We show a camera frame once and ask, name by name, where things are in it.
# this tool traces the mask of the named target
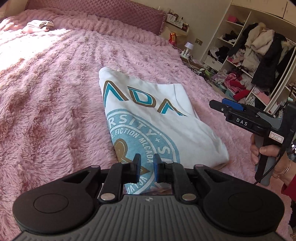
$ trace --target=blue circular print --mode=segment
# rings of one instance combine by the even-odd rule
[[[116,109],[107,114],[107,123],[119,162],[131,162],[136,153],[141,154],[141,175],[137,184],[125,185],[128,194],[140,194],[159,188],[154,180],[153,155],[162,161],[180,163],[175,143],[145,119],[126,109]]]

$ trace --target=label sticker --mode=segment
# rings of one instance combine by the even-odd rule
[[[281,144],[283,144],[283,142],[284,142],[284,137],[282,137],[279,134],[274,133],[272,131],[269,134],[269,138],[271,138],[272,140],[275,140],[275,141],[277,141],[277,142],[279,142]]]

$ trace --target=white t-shirt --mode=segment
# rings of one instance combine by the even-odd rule
[[[141,154],[140,182],[126,184],[128,194],[161,187],[154,180],[154,153],[184,168],[229,160],[226,146],[199,119],[181,84],[149,83],[107,67],[99,72],[99,84],[118,161]]]

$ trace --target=pink clothing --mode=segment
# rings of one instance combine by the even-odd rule
[[[227,88],[233,90],[234,93],[240,92],[242,89],[240,89],[240,88],[238,88],[238,87],[231,86],[231,84],[230,84],[230,81],[231,81],[231,80],[237,80],[237,76],[236,76],[236,74],[231,73],[231,74],[227,75],[227,77],[226,77],[226,79],[225,79],[225,81],[224,81],[224,85],[225,85]]]

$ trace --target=beige coat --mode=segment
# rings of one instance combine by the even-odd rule
[[[266,29],[266,25],[264,23],[259,23],[257,27],[255,27],[249,32],[249,36],[245,44],[246,53],[244,55],[244,61],[242,65],[251,72],[256,71],[261,61],[261,58],[256,54],[255,51],[251,49],[251,46],[252,46],[252,43],[256,40],[256,38],[258,38],[258,36],[265,29]]]
[[[262,32],[252,43],[251,49],[264,56],[269,50],[273,40],[274,30],[270,29],[268,31]]]

